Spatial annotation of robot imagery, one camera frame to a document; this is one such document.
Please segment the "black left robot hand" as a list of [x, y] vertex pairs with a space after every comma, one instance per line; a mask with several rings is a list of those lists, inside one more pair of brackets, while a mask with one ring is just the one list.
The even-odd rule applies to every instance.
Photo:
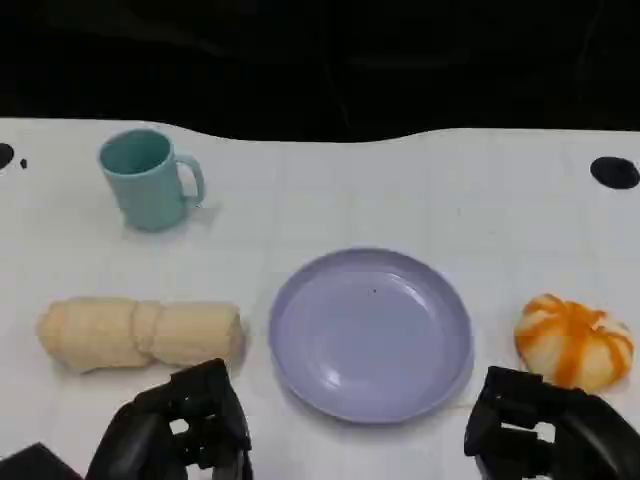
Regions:
[[245, 414], [223, 360], [171, 375], [112, 418], [88, 479], [186, 479], [187, 467], [213, 479], [254, 477]]

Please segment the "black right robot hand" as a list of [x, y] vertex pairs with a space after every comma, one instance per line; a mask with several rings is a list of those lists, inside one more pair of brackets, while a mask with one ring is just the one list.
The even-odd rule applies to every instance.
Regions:
[[484, 479], [639, 477], [639, 433], [605, 400], [497, 366], [471, 411], [464, 454]]

